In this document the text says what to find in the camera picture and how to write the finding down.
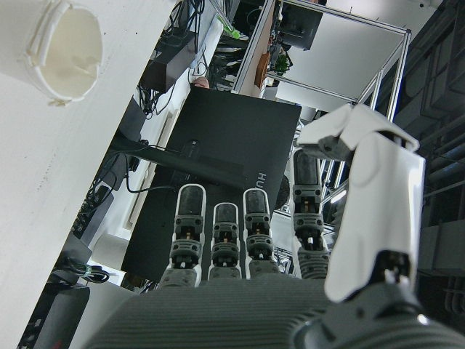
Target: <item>metal frame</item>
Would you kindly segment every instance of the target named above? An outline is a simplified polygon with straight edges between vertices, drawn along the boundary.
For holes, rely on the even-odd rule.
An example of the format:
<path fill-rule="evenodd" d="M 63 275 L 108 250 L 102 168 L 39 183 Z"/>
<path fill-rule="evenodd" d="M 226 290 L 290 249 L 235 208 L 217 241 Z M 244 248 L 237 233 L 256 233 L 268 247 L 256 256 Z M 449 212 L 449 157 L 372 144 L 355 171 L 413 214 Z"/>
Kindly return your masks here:
<path fill-rule="evenodd" d="M 255 53 L 255 49 L 259 44 L 260 35 L 262 34 L 263 27 L 267 22 L 267 18 L 270 14 L 270 11 L 273 10 L 274 4 L 275 0 L 265 0 L 263 9 L 260 12 L 259 19 L 256 22 L 254 32 L 252 33 L 252 36 L 250 38 L 250 43 L 247 46 L 246 53 L 244 55 L 244 58 L 242 59 L 242 63 L 240 64 L 238 75 L 236 77 L 234 85 L 232 86 L 232 93 L 239 93 L 240 89 L 242 88 L 242 85 L 244 84 L 248 67 L 250 66 L 252 57 Z"/>
<path fill-rule="evenodd" d="M 387 60 L 382 65 L 381 69 L 379 70 L 379 72 L 376 73 L 376 75 L 368 82 L 368 85 L 366 86 L 366 88 L 363 90 L 362 94 L 357 99 L 355 99 L 353 97 L 343 95 L 343 94 L 340 94 L 338 92 L 329 91 L 329 90 L 323 89 L 321 87 L 315 87 L 315 86 L 312 86 L 312 85 L 303 84 L 301 82 L 294 81 L 294 80 L 289 79 L 289 78 L 284 78 L 283 76 L 278 76 L 278 75 L 276 75 L 274 73 L 268 73 L 267 74 L 268 77 L 273 78 L 273 79 L 277 79 L 278 81 L 283 81 L 283 82 L 286 82 L 288 84 L 296 85 L 298 87 L 302 87 L 302 88 L 305 88 L 305 89 L 309 89 L 309 90 L 312 90 L 312 91 L 323 93 L 325 95 L 330 95 L 330 96 L 333 96 L 333 97 L 337 97 L 337 98 L 340 98 L 342 100 L 346 100 L 346 101 L 351 102 L 351 103 L 364 103 L 366 101 L 366 99 L 368 98 L 368 96 L 370 95 L 370 93 L 372 93 L 372 97 L 371 97 L 371 101 L 370 101 L 370 108 L 374 110 L 376 108 L 376 103 L 377 103 L 378 96 L 379 96 L 379 90 L 381 89 L 381 81 L 382 81 L 382 79 L 384 77 L 384 70 L 392 62 L 392 60 L 397 55 L 399 55 L 399 59 L 398 59 L 398 63 L 397 63 L 397 69 L 396 69 L 396 72 L 395 72 L 395 80 L 394 80 L 394 84 L 392 86 L 391 97 L 389 99 L 389 106 L 388 106 L 388 109 L 387 109 L 387 118 L 389 119 L 389 121 L 393 122 L 394 114 L 395 114 L 396 107 L 397 107 L 397 99 L 398 99 L 399 93 L 400 93 L 400 84 L 401 84 L 401 81 L 402 81 L 403 71 L 404 71 L 404 68 L 405 68 L 405 61 L 407 59 L 408 45 L 409 45 L 410 39 L 411 39 L 411 31 L 409 29 L 397 27 L 396 25 L 390 25 L 388 23 L 377 22 L 375 20 L 370 20 L 369 18 L 353 15 L 351 13 L 340 11 L 338 9 L 332 9 L 330 7 L 326 7 L 326 6 L 322 6 L 322 5 L 318 5 L 318 4 L 312 4 L 312 3 L 309 3 L 309 2 L 307 2 L 305 0 L 282 0 L 282 1 L 286 2 L 288 4 L 294 4 L 294 5 L 297 5 L 297 6 L 300 6 L 300 7 L 304 7 L 306 9 L 312 9 L 312 10 L 319 11 L 319 12 L 322 12 L 322 13 L 327 13 L 329 15 L 334 15 L 336 17 L 344 18 L 346 20 L 351 20 L 351 21 L 354 21 L 356 23 L 362 23 L 362 24 L 370 25 L 370 26 L 372 26 L 374 28 L 380 28 L 380 29 L 389 31 L 390 33 L 394 33 L 394 34 L 402 36 L 402 41 L 395 47 L 394 51 L 389 55 L 389 57 L 387 58 Z M 328 172 L 326 174 L 324 182 L 326 182 L 328 179 L 329 180 L 331 179 L 331 175 L 332 175 L 333 168 L 334 168 L 334 163 L 335 163 L 334 160 L 331 160 L 329 162 L 329 164 L 328 164 Z M 339 188 L 339 185 L 340 185 L 340 182 L 341 182 L 341 179 L 342 179 L 342 174 L 344 172 L 344 168 L 345 168 L 345 162 L 341 161 L 340 164 L 339 164 L 337 175 L 336 175 L 336 181 L 335 181 L 335 186 L 334 186 L 335 191 L 333 193 L 329 194 L 327 198 L 326 198 L 326 191 L 327 190 L 326 190 L 326 188 L 324 188 L 323 195 L 322 195 L 323 202 L 322 202 L 322 205 L 321 205 L 321 209 L 323 209 L 323 205 L 326 202 L 330 201 L 335 195 L 337 195 L 340 192 L 340 190 L 338 190 L 338 188 Z"/>

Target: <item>desk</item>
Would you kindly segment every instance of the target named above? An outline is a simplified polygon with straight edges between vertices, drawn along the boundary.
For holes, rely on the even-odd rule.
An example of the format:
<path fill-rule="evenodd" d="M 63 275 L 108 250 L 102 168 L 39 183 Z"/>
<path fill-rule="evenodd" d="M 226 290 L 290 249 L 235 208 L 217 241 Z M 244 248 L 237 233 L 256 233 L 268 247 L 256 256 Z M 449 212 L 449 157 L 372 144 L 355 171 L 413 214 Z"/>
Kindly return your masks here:
<path fill-rule="evenodd" d="M 52 107 L 31 85 L 0 74 L 3 348 L 16 347 L 175 4 L 79 2 L 98 15 L 105 50 L 84 101 Z"/>

